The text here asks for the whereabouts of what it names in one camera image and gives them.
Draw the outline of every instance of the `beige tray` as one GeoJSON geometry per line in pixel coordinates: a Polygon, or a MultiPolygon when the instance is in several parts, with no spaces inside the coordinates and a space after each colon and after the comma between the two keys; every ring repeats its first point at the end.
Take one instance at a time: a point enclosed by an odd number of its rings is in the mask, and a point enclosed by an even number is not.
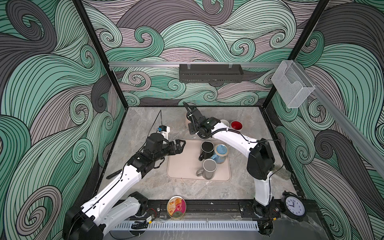
{"type": "MultiPolygon", "coordinates": [[[[204,140],[186,140],[186,145],[181,154],[169,156],[167,176],[176,179],[196,179],[205,181],[227,182],[231,179],[229,157],[222,164],[217,165],[215,176],[206,180],[202,176],[196,176],[196,171],[203,167],[203,161],[199,161],[201,144],[204,140]]],[[[210,141],[214,145],[225,144],[221,141],[210,141]]]]}

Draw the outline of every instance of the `black metal frame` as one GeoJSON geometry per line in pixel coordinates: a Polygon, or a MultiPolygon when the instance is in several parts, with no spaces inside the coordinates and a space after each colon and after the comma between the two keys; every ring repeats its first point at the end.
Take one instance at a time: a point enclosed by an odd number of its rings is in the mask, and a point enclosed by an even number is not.
{"type": "Polygon", "coordinates": [[[120,122],[119,128],[118,128],[118,130],[116,132],[115,138],[113,139],[113,143],[112,143],[111,149],[108,152],[108,156],[107,156],[107,159],[105,160],[103,170],[101,171],[101,174],[99,176],[99,180],[98,180],[98,182],[96,184],[96,187],[94,189],[93,197],[97,195],[98,189],[99,189],[99,187],[101,185],[101,181],[103,180],[103,177],[104,177],[104,174],[105,174],[105,170],[107,169],[107,165],[109,163],[109,159],[111,158],[111,154],[112,154],[113,148],[115,147],[116,140],[118,139],[118,136],[119,136],[121,127],[122,127],[122,125],[124,123],[125,116],[127,115],[127,112],[128,112],[128,109],[124,110],[124,114],[123,114],[123,116],[121,118],[121,122],[120,122]]]}
{"type": "MultiPolygon", "coordinates": [[[[271,133],[271,137],[273,140],[278,140],[279,138],[277,137],[277,134],[275,132],[275,129],[273,128],[272,126],[272,123],[266,113],[266,110],[263,109],[263,108],[259,108],[260,109],[260,112],[262,113],[262,116],[263,116],[263,119],[265,121],[265,124],[269,130],[269,132],[271,133]]],[[[289,162],[288,160],[288,157],[286,156],[285,154],[285,151],[283,149],[283,146],[281,145],[280,141],[275,141],[275,146],[277,148],[277,151],[279,152],[280,154],[280,157],[284,163],[284,166],[285,166],[285,169],[290,171],[291,172],[291,181],[292,181],[292,184],[296,190],[296,193],[297,193],[297,196],[301,197],[301,198],[305,198],[305,194],[304,194],[304,191],[303,189],[301,188],[301,185],[299,183],[299,180],[297,179],[296,175],[295,175],[295,172],[292,168],[292,165],[291,163],[289,162]]]]}
{"type": "MultiPolygon", "coordinates": [[[[307,213],[315,213],[320,220],[321,226],[326,232],[330,240],[334,240],[333,235],[325,221],[316,201],[301,199],[305,205],[307,213]]],[[[241,218],[251,218],[252,221],[257,221],[258,224],[263,224],[270,221],[268,217],[256,217],[253,209],[247,209],[246,205],[253,206],[253,199],[220,199],[220,200],[185,200],[187,204],[186,214],[231,214],[235,216],[240,216],[241,218]]],[[[144,216],[141,217],[131,217],[130,220],[145,220],[150,215],[154,214],[152,209],[156,211],[156,216],[160,219],[170,219],[170,216],[167,212],[167,203],[168,200],[148,200],[147,212],[144,216]]],[[[279,212],[275,212],[275,207],[280,205],[280,199],[274,199],[271,201],[273,208],[271,207],[271,218],[278,218],[281,216],[279,212]]]]}
{"type": "MultiPolygon", "coordinates": [[[[108,162],[109,162],[109,159],[110,159],[110,156],[111,156],[111,153],[113,151],[113,148],[114,148],[114,145],[116,143],[116,140],[117,140],[117,137],[120,133],[120,130],[121,130],[121,127],[122,127],[122,124],[124,122],[124,119],[125,119],[125,116],[127,114],[127,111],[128,111],[128,104],[125,100],[125,97],[123,95],[123,92],[121,91],[121,88],[119,86],[119,82],[115,76],[115,74],[112,72],[112,70],[109,68],[109,65],[108,65],[108,58],[107,56],[105,55],[105,52],[103,51],[103,48],[97,38],[97,35],[96,35],[96,32],[91,24],[91,21],[85,11],[85,8],[84,8],[84,5],[82,3],[81,0],[72,0],[75,7],[76,7],[76,10],[78,11],[79,13],[79,16],[83,22],[83,25],[85,27],[85,29],[87,30],[87,33],[89,34],[89,37],[96,49],[96,52],[97,54],[99,55],[100,59],[101,59],[101,62],[110,78],[110,81],[112,82],[116,92],[117,92],[117,95],[119,96],[119,99],[121,100],[123,106],[124,106],[124,109],[125,109],[125,112],[124,112],[124,115],[123,115],[123,118],[120,122],[120,125],[119,125],[119,128],[117,130],[117,133],[116,133],[116,136],[113,140],[113,143],[112,143],[112,146],[111,146],[111,149],[108,153],[108,157],[107,157],[107,160],[106,160],[106,163],[103,167],[103,170],[102,170],[102,173],[99,177],[99,180],[98,180],[98,183],[97,183],[97,186],[95,188],[95,193],[97,193],[97,189],[100,187],[100,184],[101,184],[101,181],[103,179],[103,176],[104,176],[104,173],[105,173],[105,170],[106,170],[106,167],[108,165],[108,162]]],[[[328,4],[329,0],[320,0],[319,3],[317,4],[313,14],[311,15],[307,25],[305,26],[302,34],[300,35],[296,45],[294,46],[294,48],[292,49],[292,52],[290,54],[290,56],[288,57],[288,60],[294,60],[296,59],[297,55],[299,54],[301,48],[304,46],[305,42],[307,41],[308,37],[310,36],[310,34],[312,33],[314,27],[316,26],[316,23],[317,21],[319,20],[322,12],[324,11],[324,9],[326,8],[327,4],[328,4]]],[[[278,139],[277,138],[277,135],[275,133],[275,130],[270,122],[270,119],[266,113],[266,108],[268,106],[268,104],[270,103],[271,99],[273,98],[274,94],[276,93],[276,88],[273,86],[271,88],[271,90],[269,91],[269,94],[268,96],[266,97],[266,99],[264,100],[262,106],[258,106],[258,105],[254,105],[254,106],[249,106],[249,107],[259,107],[261,113],[262,113],[262,116],[264,118],[264,121],[266,122],[266,125],[271,133],[271,136],[273,139],[278,139]]],[[[145,106],[145,107],[183,107],[183,106],[145,106]]],[[[297,191],[297,194],[299,197],[301,197],[303,203],[305,204],[306,206],[306,210],[307,212],[316,212],[320,221],[321,221],[321,224],[322,224],[322,227],[324,228],[324,230],[326,231],[328,237],[330,239],[333,239],[333,236],[328,228],[328,225],[326,224],[325,222],[325,219],[323,218],[318,206],[317,206],[317,203],[313,200],[306,200],[304,199],[305,195],[304,195],[304,192],[302,191],[302,188],[299,184],[299,181],[297,180],[297,177],[295,176],[295,173],[292,169],[292,166],[291,164],[289,163],[288,161],[288,158],[287,156],[285,155],[285,152],[284,152],[284,149],[282,148],[280,142],[276,141],[275,142],[275,145],[277,147],[277,150],[281,156],[281,159],[283,160],[283,163],[286,167],[286,169],[288,171],[290,171],[292,173],[291,175],[291,180],[292,180],[292,183],[295,187],[295,190],[297,191]]],[[[159,213],[159,216],[165,216],[165,215],[168,215],[167,214],[167,211],[166,211],[166,204],[167,204],[168,200],[149,200],[148,201],[148,207],[149,208],[154,208],[154,209],[157,209],[157,208],[160,208],[160,213],[159,213]]],[[[188,205],[188,210],[187,210],[187,213],[237,213],[239,214],[240,216],[242,217],[247,217],[245,216],[245,213],[247,213],[247,211],[244,211],[244,207],[247,205],[247,204],[253,204],[253,199],[251,200],[186,200],[186,203],[188,205]]],[[[254,220],[257,220],[257,221],[268,221],[269,220],[269,217],[268,218],[254,218],[254,216],[252,215],[251,216],[252,219],[254,220]]]]}
{"type": "Polygon", "coordinates": [[[109,79],[112,82],[112,84],[113,84],[113,86],[114,86],[114,88],[115,88],[115,90],[116,90],[116,92],[120,98],[122,105],[124,106],[124,109],[128,110],[128,104],[127,104],[127,101],[125,100],[124,94],[121,91],[121,88],[119,86],[119,82],[116,79],[115,74],[109,68],[108,58],[105,55],[105,52],[101,46],[99,39],[97,38],[96,32],[92,26],[91,20],[89,19],[87,12],[85,11],[85,8],[84,8],[82,1],[81,0],[72,0],[72,2],[74,4],[80,18],[81,18],[81,21],[83,22],[85,29],[87,30],[87,33],[88,33],[88,35],[89,35],[89,37],[93,43],[93,46],[94,46],[97,54],[100,57],[101,63],[103,64],[105,71],[107,72],[109,79]]]}
{"type": "MultiPolygon", "coordinates": [[[[297,40],[287,60],[295,60],[297,58],[297,56],[299,55],[299,52],[301,51],[305,42],[307,42],[307,39],[310,37],[314,27],[316,26],[317,21],[320,19],[321,14],[323,13],[324,9],[327,7],[328,2],[329,0],[320,0],[319,3],[316,5],[316,8],[313,10],[313,13],[309,18],[308,23],[305,25],[303,32],[301,33],[299,39],[297,40]]],[[[276,93],[276,88],[275,86],[272,86],[271,90],[269,91],[263,103],[263,109],[267,108],[268,104],[271,102],[275,93],[276,93]]]]}

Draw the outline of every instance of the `marble table surface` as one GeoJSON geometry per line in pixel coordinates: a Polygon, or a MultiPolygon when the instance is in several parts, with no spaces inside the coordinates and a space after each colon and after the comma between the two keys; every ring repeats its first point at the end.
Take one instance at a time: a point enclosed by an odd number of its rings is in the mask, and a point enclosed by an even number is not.
{"type": "MultiPolygon", "coordinates": [[[[122,168],[124,163],[142,146],[146,134],[155,120],[159,110],[162,110],[162,122],[170,126],[169,140],[198,139],[190,135],[185,124],[185,108],[152,108],[130,107],[122,125],[120,134],[112,151],[106,172],[101,182],[102,189],[111,180],[105,179],[109,174],[122,168]]],[[[271,139],[271,134],[265,124],[258,107],[200,107],[203,115],[225,119],[228,122],[239,120],[243,123],[244,135],[261,139],[271,139]]],[[[157,119],[151,132],[161,125],[157,119]]],[[[282,165],[281,157],[271,142],[275,163],[282,165]]],[[[167,177],[168,157],[158,169],[151,170],[140,182],[136,183],[123,198],[135,191],[139,191],[148,199],[169,199],[175,195],[185,199],[252,199],[255,195],[253,178],[247,172],[247,158],[236,149],[229,147],[231,179],[228,182],[171,179],[167,177]]],[[[284,190],[295,192],[290,180],[284,180],[277,175],[271,179],[271,191],[275,198],[281,198],[284,190]]]]}

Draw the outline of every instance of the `swirl pattern wallpaper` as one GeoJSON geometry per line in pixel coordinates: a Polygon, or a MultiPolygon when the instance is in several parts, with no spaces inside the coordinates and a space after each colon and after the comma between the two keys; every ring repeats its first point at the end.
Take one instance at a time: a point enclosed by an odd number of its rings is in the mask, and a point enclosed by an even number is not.
{"type": "MultiPolygon", "coordinates": [[[[83,0],[109,61],[286,60],[317,0],[83,0]]],[[[131,106],[260,106],[274,69],[180,83],[177,68],[114,68],[131,106]]]]}
{"type": "Polygon", "coordinates": [[[61,239],[124,114],[72,0],[0,1],[1,239],[61,239]]]}
{"type": "MultiPolygon", "coordinates": [[[[382,155],[383,11],[384,1],[328,7],[297,58],[382,155]]],[[[382,240],[384,180],[343,126],[312,95],[288,109],[275,94],[267,113],[306,197],[316,200],[334,238],[382,240]]]]}

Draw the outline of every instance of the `red bowl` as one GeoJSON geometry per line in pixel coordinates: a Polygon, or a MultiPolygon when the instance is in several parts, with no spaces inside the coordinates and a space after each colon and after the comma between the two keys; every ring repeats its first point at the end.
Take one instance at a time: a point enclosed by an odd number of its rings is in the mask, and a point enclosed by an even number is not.
{"type": "Polygon", "coordinates": [[[241,124],[239,121],[233,121],[231,122],[231,128],[235,130],[241,130],[243,128],[243,124],[241,124]]]}

